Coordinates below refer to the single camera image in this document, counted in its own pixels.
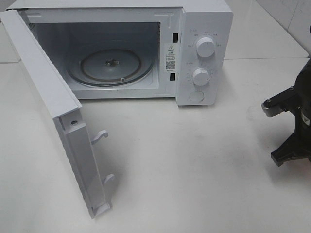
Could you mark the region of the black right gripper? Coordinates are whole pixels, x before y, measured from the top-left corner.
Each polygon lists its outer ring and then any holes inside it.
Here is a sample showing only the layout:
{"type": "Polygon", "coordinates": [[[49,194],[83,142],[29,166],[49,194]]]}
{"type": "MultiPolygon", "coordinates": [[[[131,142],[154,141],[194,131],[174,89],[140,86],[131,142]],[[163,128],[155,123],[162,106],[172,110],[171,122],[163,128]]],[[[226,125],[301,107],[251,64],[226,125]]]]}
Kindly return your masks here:
{"type": "Polygon", "coordinates": [[[300,98],[295,114],[295,141],[286,140],[271,153],[278,167],[284,162],[311,157],[311,60],[309,59],[298,74],[294,89],[300,98]]]}

